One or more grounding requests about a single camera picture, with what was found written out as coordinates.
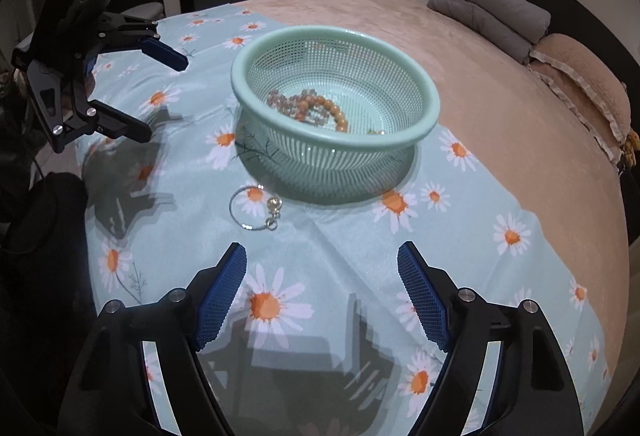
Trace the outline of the silver bangle with charm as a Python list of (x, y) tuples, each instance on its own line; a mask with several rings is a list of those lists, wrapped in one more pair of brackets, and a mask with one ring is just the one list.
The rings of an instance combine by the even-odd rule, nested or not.
[(260, 184), (245, 185), (230, 198), (228, 211), (236, 225), (247, 231), (276, 230), (283, 201)]

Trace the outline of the mint green plastic basket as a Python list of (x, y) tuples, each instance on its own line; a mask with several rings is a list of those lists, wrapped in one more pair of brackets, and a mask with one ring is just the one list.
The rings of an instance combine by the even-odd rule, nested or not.
[(337, 27), (266, 33), (236, 56), (230, 81), (245, 169), (310, 203), (365, 201), (396, 187), (440, 114), (436, 85), (415, 60)]

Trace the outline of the daisy print teal cloth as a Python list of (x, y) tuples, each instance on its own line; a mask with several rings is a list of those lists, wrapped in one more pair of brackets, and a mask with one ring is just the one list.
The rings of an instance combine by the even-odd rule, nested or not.
[(403, 435), (445, 360), (398, 275), (397, 250), (412, 241), (485, 300), (540, 305), (570, 368), (579, 421), (590, 426), (610, 378), (586, 293), (537, 216), (446, 127), (421, 141), (400, 184), (372, 199), (310, 203), (263, 185), (283, 201), (278, 228), (232, 221), (231, 196), (260, 183), (235, 149), (231, 66), (276, 28), (225, 5), (160, 24), (188, 56), (185, 71), (138, 52), (96, 61), (96, 98), (154, 129), (146, 144), (93, 135), (77, 145), (96, 304), (155, 302), (239, 242), (246, 276), (198, 356), (235, 433)]

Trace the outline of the beige bed blanket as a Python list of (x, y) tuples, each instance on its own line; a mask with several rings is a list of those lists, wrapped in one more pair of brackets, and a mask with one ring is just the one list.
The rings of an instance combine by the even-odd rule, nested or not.
[(253, 0), (247, 6), (288, 25), (367, 33), (416, 59), (437, 86), (442, 124), (538, 216), (601, 323), (624, 319), (629, 254), (617, 172), (527, 68), (421, 0)]

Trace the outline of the yellow plush toy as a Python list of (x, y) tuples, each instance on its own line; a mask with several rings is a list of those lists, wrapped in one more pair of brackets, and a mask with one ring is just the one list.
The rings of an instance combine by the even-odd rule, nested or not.
[(640, 136), (634, 130), (630, 130), (620, 146), (620, 164), (626, 170), (630, 170), (637, 165), (636, 153), (640, 151)]

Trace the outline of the lower beige ruffled pillow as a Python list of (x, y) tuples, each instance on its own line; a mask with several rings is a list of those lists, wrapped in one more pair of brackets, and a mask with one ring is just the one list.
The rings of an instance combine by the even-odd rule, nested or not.
[(585, 126), (605, 152), (608, 160), (612, 164), (620, 161), (620, 156), (622, 156), (620, 142), (614, 137), (608, 120), (584, 90), (567, 74), (549, 64), (541, 63), (539, 60), (532, 60), (528, 68), (536, 77), (546, 83), (552, 93), (576, 115), (579, 122)]

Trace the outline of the beige ruffled pillow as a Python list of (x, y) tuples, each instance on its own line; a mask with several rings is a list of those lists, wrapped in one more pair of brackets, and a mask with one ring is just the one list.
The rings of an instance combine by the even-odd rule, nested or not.
[(532, 48), (529, 57), (570, 78), (601, 111), (616, 141), (626, 141), (631, 110), (625, 86), (587, 46), (565, 34), (552, 33)]
[(608, 160), (612, 164), (620, 161), (620, 156), (622, 156), (620, 142), (614, 137), (608, 120), (584, 90), (567, 74), (549, 64), (541, 63), (539, 60), (532, 60), (528, 68), (536, 77), (546, 83), (552, 93), (576, 115), (579, 122), (585, 126), (605, 152)]

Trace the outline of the upper beige ruffled pillow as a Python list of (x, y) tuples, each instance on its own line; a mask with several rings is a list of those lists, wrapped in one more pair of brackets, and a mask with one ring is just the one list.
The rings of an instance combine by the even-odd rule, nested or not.
[(587, 46), (565, 34), (552, 33), (532, 48), (529, 57), (570, 78), (601, 111), (616, 141), (626, 141), (631, 110), (625, 86)]

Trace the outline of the lower grey folded quilt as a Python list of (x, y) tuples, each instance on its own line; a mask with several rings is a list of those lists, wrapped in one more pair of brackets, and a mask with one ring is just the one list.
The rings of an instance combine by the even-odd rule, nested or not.
[(520, 64), (527, 62), (532, 43), (479, 5), (467, 0), (428, 0), (427, 7), (467, 26)]

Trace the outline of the grey folded quilt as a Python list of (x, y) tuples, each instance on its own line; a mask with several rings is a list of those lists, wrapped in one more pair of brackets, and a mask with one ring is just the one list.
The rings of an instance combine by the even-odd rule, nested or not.
[(467, 26), (520, 64), (527, 62), (532, 43), (479, 5), (467, 0), (428, 0), (427, 7)]
[(530, 43), (537, 43), (551, 24), (551, 14), (548, 11), (526, 0), (465, 1), (478, 5)]

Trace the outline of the upper grey folded quilt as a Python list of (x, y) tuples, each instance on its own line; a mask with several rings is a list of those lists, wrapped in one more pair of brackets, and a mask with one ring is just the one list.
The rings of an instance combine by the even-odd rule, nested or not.
[(537, 43), (551, 24), (551, 14), (548, 11), (526, 0), (465, 1), (478, 5), (530, 43)]

